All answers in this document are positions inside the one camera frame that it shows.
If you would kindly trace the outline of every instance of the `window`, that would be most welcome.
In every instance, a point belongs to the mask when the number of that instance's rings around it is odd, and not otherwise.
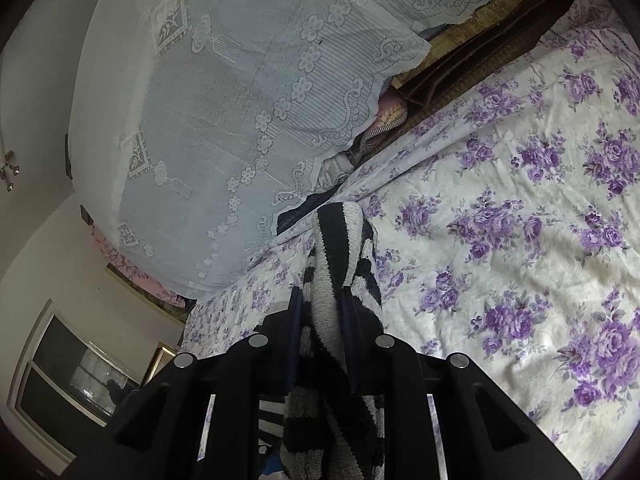
[[[139,384],[77,337],[47,304],[16,368],[10,408],[71,460]]]

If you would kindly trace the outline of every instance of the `white wall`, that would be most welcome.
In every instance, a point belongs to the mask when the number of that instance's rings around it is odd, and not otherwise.
[[[35,0],[2,51],[0,124],[21,174],[0,185],[0,278],[24,243],[72,193],[65,174],[76,72],[98,0]]]
[[[30,238],[0,282],[0,415],[53,472],[64,468],[8,410],[10,383],[38,314],[51,299],[70,328],[121,362],[140,380],[160,340],[175,345],[182,326],[105,272],[75,195]]]

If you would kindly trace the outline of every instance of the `white lace curtain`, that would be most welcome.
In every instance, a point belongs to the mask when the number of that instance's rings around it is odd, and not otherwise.
[[[118,250],[190,298],[233,282],[280,212],[417,66],[417,30],[488,0],[100,0],[70,121],[74,187]]]

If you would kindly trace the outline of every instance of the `pink fabric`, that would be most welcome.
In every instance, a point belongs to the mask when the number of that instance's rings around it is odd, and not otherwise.
[[[92,226],[92,236],[94,244],[104,255],[105,258],[118,269],[127,279],[131,280],[137,286],[146,290],[158,300],[165,301],[178,308],[185,308],[184,298],[174,291],[164,288],[158,281],[149,276],[146,272],[142,272],[137,266],[127,260],[104,236],[102,231],[95,225]]]
[[[406,104],[402,94],[393,86],[390,86],[378,100],[378,113],[373,124],[365,130],[365,134],[376,128],[386,126],[392,121],[398,120],[404,114]]]

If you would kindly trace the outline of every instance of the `purple floral bedsheet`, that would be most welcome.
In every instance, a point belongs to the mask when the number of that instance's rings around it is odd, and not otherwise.
[[[469,354],[599,478],[640,419],[640,56],[606,0],[350,176],[378,231],[385,329]],[[307,220],[194,309],[184,348],[222,352],[302,282]]]

